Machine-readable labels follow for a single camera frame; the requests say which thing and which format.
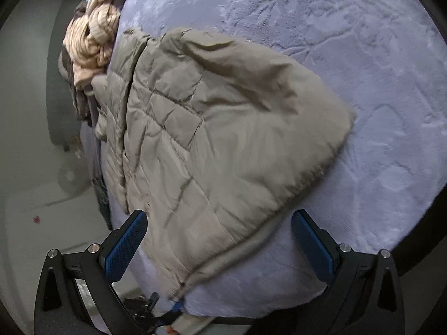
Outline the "dark green fringed scarf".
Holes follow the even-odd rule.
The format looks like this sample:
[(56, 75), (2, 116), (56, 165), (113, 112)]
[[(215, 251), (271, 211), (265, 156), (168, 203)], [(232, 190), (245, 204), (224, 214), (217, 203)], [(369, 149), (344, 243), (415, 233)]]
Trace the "dark green fringed scarf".
[(94, 168), (92, 170), (92, 185), (96, 195), (99, 212), (101, 213), (108, 230), (111, 231), (113, 227), (111, 223), (111, 209), (108, 199), (108, 190), (106, 188), (101, 170), (98, 168)]

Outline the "brown grey garment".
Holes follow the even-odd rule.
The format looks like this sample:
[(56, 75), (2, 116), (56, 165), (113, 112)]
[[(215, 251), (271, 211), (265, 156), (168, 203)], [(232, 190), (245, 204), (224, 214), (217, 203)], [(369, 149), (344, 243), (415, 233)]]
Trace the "brown grey garment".
[(60, 53), (61, 71), (65, 71), (70, 87), (73, 107), (79, 121), (92, 125), (92, 115), (85, 89), (94, 75), (93, 55), (89, 51), (89, 21), (86, 15), (86, 2), (75, 7), (62, 42)]

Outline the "cream striped knit garment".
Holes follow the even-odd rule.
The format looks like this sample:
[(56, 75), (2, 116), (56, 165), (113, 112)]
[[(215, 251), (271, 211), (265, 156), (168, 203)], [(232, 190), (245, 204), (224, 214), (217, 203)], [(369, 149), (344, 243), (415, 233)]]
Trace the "cream striped knit garment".
[(77, 89), (89, 85), (109, 64), (119, 20), (114, 0), (85, 0), (80, 16), (69, 22), (63, 46), (72, 62)]

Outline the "beige puffer jacket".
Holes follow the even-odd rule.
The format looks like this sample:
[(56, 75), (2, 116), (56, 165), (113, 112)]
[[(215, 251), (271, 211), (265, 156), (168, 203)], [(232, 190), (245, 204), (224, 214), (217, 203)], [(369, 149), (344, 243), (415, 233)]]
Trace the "beige puffer jacket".
[(108, 191), (146, 213), (143, 248), (170, 299), (256, 251), (355, 120), (296, 60), (187, 28), (123, 32), (96, 99)]

